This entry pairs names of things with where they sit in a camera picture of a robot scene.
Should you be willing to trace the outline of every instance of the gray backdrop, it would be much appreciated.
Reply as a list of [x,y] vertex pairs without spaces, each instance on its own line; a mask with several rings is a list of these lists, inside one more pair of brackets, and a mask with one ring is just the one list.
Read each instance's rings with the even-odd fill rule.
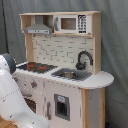
[[4,0],[9,51],[25,61],[19,13],[102,12],[102,70],[115,77],[106,88],[106,117],[114,128],[128,127],[128,0]]
[[0,0],[0,54],[6,53],[5,28],[3,18],[2,1]]

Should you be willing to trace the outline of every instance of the countertop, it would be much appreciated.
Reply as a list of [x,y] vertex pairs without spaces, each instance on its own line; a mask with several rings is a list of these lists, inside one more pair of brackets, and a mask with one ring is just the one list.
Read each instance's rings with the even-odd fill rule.
[[107,87],[107,86],[111,85],[114,81],[114,77],[110,73],[107,73],[104,71],[100,71],[96,75],[91,75],[90,77],[88,77],[84,81],[73,81],[73,80],[69,80],[69,79],[53,77],[51,75],[53,72],[55,72],[61,68],[64,68],[64,67],[57,67],[57,68],[55,68],[55,69],[53,69],[53,70],[51,70],[45,74],[33,73],[31,71],[24,71],[21,69],[17,69],[16,72],[33,75],[36,77],[41,77],[44,80],[56,81],[58,83],[61,82],[63,84],[68,84],[70,86],[84,88],[84,89],[96,89],[96,88]]

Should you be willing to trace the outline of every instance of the tile backsplash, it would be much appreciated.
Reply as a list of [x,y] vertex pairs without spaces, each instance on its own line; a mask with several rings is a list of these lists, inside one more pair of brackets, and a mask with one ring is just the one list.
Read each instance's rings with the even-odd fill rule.
[[[87,51],[93,56],[93,39],[76,36],[33,35],[34,61],[39,63],[68,66],[74,68],[78,54]],[[86,70],[92,71],[88,56],[82,55],[81,62],[86,62]]]

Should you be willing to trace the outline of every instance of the stove knob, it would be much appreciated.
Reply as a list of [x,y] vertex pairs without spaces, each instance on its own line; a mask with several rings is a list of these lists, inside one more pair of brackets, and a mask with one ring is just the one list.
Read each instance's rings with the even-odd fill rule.
[[36,83],[35,81],[33,81],[33,82],[31,83],[31,85],[32,85],[32,88],[35,88],[35,87],[37,86],[37,83]]
[[17,78],[17,77],[13,77],[13,79],[14,79],[16,82],[18,82],[18,78]]

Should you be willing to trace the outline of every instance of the stovetop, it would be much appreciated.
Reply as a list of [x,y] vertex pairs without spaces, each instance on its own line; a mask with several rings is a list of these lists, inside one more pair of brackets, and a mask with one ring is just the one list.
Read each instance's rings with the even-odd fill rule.
[[48,72],[54,68],[57,68],[57,66],[35,63],[35,62],[29,62],[27,64],[18,66],[17,68],[22,69],[22,70],[31,71],[31,72],[46,73],[46,72]]

